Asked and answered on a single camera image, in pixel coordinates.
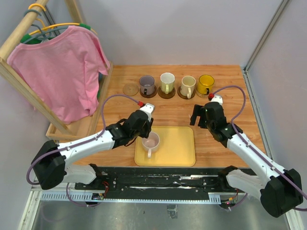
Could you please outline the woven rattan coaster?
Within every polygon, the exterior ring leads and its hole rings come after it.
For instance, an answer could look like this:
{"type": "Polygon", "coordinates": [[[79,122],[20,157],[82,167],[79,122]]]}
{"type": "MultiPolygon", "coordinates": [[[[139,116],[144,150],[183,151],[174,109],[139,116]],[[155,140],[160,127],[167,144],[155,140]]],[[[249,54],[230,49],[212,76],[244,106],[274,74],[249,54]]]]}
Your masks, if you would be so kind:
{"type": "Polygon", "coordinates": [[[205,88],[201,88],[200,91],[199,89],[197,88],[196,89],[196,94],[200,97],[200,98],[208,98],[209,95],[211,94],[211,89],[208,88],[208,87],[205,87],[205,88]]]}
{"type": "Polygon", "coordinates": [[[139,92],[139,87],[135,83],[127,83],[123,87],[123,93],[127,96],[134,96],[139,92]]]}

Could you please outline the pink white mug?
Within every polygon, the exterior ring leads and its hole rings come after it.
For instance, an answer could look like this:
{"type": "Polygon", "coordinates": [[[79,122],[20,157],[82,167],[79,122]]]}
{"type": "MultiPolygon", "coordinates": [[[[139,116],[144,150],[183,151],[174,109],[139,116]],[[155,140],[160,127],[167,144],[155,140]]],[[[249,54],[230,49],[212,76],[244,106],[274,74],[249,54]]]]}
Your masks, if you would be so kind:
{"type": "Polygon", "coordinates": [[[147,154],[147,158],[151,158],[152,154],[159,148],[160,137],[155,132],[150,132],[147,138],[142,139],[142,147],[147,154]]]}

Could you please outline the cream white mug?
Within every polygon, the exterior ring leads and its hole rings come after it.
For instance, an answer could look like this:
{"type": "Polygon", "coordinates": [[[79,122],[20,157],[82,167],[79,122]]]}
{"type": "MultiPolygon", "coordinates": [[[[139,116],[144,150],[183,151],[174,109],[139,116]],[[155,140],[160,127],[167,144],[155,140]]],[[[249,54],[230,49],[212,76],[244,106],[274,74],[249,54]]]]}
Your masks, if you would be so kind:
{"type": "Polygon", "coordinates": [[[181,80],[181,85],[186,87],[195,87],[196,80],[193,76],[185,76],[181,80]]]}

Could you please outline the brown wooden coaster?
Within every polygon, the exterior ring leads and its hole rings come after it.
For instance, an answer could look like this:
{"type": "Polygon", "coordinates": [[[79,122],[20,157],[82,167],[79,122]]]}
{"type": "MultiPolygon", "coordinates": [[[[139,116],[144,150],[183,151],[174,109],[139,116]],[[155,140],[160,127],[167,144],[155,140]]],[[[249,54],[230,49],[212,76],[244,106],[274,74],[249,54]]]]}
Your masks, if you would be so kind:
{"type": "Polygon", "coordinates": [[[172,97],[175,96],[176,90],[175,90],[174,87],[172,87],[171,90],[169,88],[166,88],[166,89],[168,89],[168,91],[167,90],[163,91],[161,86],[158,88],[158,95],[161,98],[163,98],[163,99],[171,99],[172,97]]]}
{"type": "Polygon", "coordinates": [[[146,90],[142,91],[142,88],[140,88],[140,95],[144,98],[153,98],[156,96],[158,89],[156,86],[154,86],[154,92],[151,94],[144,94],[144,92],[146,92],[146,90]]]}
{"type": "Polygon", "coordinates": [[[181,85],[179,86],[177,93],[182,99],[189,100],[195,96],[196,90],[195,87],[181,85]]]}

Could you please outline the yellow transparent cup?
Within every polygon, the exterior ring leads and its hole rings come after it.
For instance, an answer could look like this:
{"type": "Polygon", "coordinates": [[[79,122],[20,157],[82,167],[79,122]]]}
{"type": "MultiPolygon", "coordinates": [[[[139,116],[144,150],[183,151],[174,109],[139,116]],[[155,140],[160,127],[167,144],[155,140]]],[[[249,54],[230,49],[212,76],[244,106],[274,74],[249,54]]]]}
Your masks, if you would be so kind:
{"type": "Polygon", "coordinates": [[[215,80],[211,75],[201,75],[199,77],[197,91],[200,94],[208,95],[212,91],[214,82],[215,80]]]}

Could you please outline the grey purple cup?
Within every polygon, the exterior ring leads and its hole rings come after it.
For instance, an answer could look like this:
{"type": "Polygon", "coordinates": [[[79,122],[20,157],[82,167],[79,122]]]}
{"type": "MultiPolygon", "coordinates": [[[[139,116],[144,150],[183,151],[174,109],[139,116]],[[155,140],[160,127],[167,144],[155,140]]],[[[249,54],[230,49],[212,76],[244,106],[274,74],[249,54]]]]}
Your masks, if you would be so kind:
{"type": "Polygon", "coordinates": [[[154,78],[150,75],[142,76],[139,80],[140,92],[144,95],[151,95],[154,93],[154,78]]]}

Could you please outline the white cup green handle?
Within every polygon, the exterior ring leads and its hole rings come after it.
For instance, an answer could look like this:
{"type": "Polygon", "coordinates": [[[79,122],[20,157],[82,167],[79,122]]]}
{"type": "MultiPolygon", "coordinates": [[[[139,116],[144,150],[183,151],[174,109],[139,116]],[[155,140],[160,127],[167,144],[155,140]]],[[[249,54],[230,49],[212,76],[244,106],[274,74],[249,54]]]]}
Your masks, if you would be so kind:
{"type": "Polygon", "coordinates": [[[161,90],[165,94],[172,92],[174,88],[175,76],[172,73],[166,72],[160,76],[161,90]]]}

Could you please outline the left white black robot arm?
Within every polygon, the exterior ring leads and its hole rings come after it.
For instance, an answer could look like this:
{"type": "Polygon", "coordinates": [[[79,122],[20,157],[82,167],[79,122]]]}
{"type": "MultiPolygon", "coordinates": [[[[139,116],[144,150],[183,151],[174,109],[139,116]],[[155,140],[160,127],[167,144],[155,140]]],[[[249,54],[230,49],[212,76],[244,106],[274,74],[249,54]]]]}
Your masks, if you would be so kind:
{"type": "Polygon", "coordinates": [[[38,179],[37,184],[43,190],[60,183],[83,183],[94,190],[100,188],[103,178],[94,165],[79,167],[73,163],[100,151],[127,147],[137,137],[147,138],[154,121],[153,110],[153,106],[146,104],[127,119],[107,126],[100,133],[62,144],[53,140],[45,142],[30,166],[38,179]]]}

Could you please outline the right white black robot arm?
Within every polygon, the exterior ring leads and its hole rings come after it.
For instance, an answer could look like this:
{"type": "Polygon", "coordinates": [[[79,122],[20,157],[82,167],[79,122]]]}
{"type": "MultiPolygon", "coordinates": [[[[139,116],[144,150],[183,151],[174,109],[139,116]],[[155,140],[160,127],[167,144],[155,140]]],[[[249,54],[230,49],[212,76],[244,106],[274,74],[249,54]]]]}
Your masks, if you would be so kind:
{"type": "Polygon", "coordinates": [[[287,170],[257,148],[241,128],[227,122],[218,102],[194,105],[190,125],[207,129],[213,138],[239,156],[255,173],[242,172],[228,166],[218,173],[217,185],[224,192],[236,188],[258,199],[273,217],[279,217],[303,203],[301,176],[295,169],[287,170]]]}

